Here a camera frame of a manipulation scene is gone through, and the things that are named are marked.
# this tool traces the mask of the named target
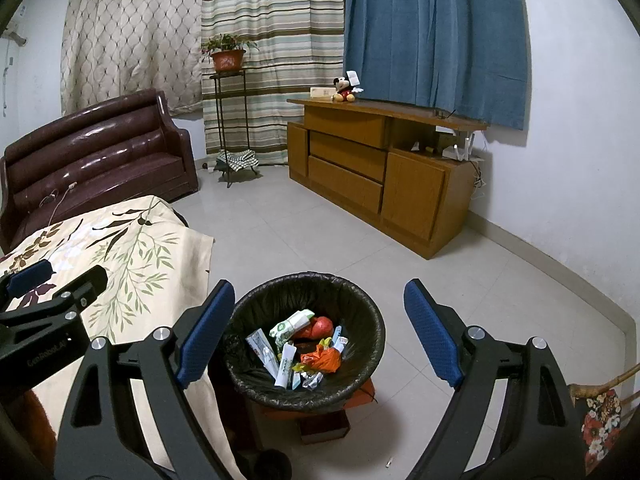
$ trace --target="wooden tabletop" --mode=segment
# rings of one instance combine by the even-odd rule
[[[486,130],[489,126],[487,123],[456,115],[441,117],[436,108],[422,108],[419,106],[401,105],[385,101],[356,99],[353,103],[335,103],[331,101],[331,98],[317,98],[287,99],[287,102],[319,108],[341,108],[343,110],[352,110],[353,112],[362,112],[364,114],[395,117],[397,119],[405,119],[407,121],[415,121],[417,123],[434,124],[435,126],[442,126],[444,128],[450,128],[461,132]]]

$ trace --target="flower pot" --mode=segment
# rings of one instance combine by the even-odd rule
[[[216,72],[234,72],[242,68],[242,56],[244,50],[223,50],[213,53],[213,65]]]

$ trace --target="bed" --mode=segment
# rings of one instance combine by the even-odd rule
[[[145,338],[158,326],[172,326],[190,306],[207,296],[214,239],[191,230],[171,206],[145,196],[50,225],[0,258],[0,273],[15,272],[38,260],[50,261],[51,280],[12,302],[9,310],[46,301],[56,288],[99,264],[108,275],[104,293],[82,313],[90,338],[102,335],[119,344]],[[35,389],[57,431],[80,360]],[[154,461],[171,467],[142,381],[132,384],[143,433]],[[220,422],[218,405],[205,373],[185,392],[202,431],[237,480],[244,480]]]

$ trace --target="cabinet drawer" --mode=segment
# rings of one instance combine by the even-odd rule
[[[373,114],[305,106],[305,128],[374,148],[386,146],[385,120]]]
[[[309,153],[382,182],[386,152],[319,132],[309,133]]]
[[[438,212],[445,171],[427,161],[389,153],[382,219],[429,240]]]
[[[372,213],[380,210],[382,186],[368,178],[310,156],[309,179]]]
[[[308,131],[302,127],[302,124],[287,123],[287,157],[289,169],[306,176]]]

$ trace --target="black trash bag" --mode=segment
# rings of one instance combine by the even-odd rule
[[[297,310],[308,308],[327,316],[349,343],[342,365],[325,374],[315,390],[300,385],[296,390],[277,388],[245,338],[261,328],[269,330]],[[341,409],[369,379],[385,349],[385,324],[373,300],[357,285],[318,272],[281,276],[245,295],[234,309],[222,339],[222,350],[231,379],[241,394],[278,410],[326,413]]]

